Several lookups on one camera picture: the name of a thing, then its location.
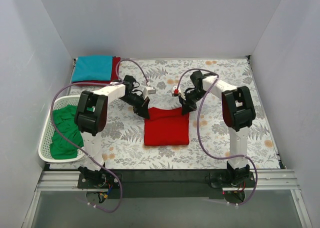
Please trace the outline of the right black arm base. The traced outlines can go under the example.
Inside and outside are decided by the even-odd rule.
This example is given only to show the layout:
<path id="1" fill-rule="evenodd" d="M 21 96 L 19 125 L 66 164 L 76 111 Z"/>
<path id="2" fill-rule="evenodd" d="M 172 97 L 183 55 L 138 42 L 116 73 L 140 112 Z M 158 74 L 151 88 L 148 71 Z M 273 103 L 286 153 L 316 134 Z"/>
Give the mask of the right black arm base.
<path id="1" fill-rule="evenodd" d="M 256 179 L 247 164 L 242 168 L 234 169 L 226 162 L 226 169 L 210 171 L 204 181 L 213 189 L 230 188 L 222 191 L 223 198 L 233 204 L 243 203 L 246 199 L 245 189 L 254 188 Z"/>

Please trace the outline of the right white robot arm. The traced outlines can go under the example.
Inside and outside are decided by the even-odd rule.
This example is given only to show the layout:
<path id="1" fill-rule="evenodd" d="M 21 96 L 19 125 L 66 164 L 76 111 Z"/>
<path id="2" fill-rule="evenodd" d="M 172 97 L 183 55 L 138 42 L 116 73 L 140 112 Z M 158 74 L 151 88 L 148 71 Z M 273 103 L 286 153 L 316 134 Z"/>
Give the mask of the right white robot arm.
<path id="1" fill-rule="evenodd" d="M 237 187 L 249 177 L 250 165 L 247 156 L 249 129 L 256 119 L 250 89 L 247 86 L 234 86 L 221 79 L 215 72 L 203 69 L 191 69 L 190 80 L 193 87 L 181 91 L 178 84 L 172 89 L 172 95 L 179 98 L 182 114 L 198 111 L 200 118 L 201 109 L 206 96 L 211 93 L 221 99 L 222 117 L 229 132 L 229 156 L 214 157 L 215 160 L 226 160 L 227 183 Z"/>

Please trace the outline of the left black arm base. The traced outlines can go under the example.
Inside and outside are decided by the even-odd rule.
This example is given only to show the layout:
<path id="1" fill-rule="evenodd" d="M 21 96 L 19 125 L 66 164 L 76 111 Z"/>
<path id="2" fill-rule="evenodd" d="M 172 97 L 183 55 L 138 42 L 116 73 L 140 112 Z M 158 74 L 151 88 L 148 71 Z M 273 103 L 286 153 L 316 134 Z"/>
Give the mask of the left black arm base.
<path id="1" fill-rule="evenodd" d="M 87 167 L 80 166 L 78 171 L 80 175 L 78 177 L 77 188 L 97 190 L 94 194 L 97 194 L 100 204 L 108 199 L 111 191 L 120 188 L 118 179 L 104 169 L 90 170 Z"/>

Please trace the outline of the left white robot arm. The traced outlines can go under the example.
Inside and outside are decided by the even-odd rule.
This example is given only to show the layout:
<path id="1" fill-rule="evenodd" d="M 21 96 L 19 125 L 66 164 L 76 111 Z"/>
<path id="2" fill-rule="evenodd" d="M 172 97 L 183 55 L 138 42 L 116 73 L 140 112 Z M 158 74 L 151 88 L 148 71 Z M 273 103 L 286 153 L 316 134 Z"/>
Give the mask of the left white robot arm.
<path id="1" fill-rule="evenodd" d="M 149 95 L 155 94 L 156 89 L 152 86 L 145 86 L 138 90 L 135 86 L 136 79 L 126 75 L 124 80 L 115 81 L 95 91 L 83 91 L 80 94 L 74 122 L 81 133 L 85 134 L 84 144 L 87 146 L 87 161 L 82 165 L 93 171 L 89 176 L 89 182 L 95 188 L 101 188 L 106 184 L 106 175 L 99 171 L 104 165 L 102 149 L 94 138 L 102 132 L 107 123 L 108 106 L 111 102 L 120 99 L 132 106 L 133 112 L 144 119 L 149 119 L 148 106 Z"/>

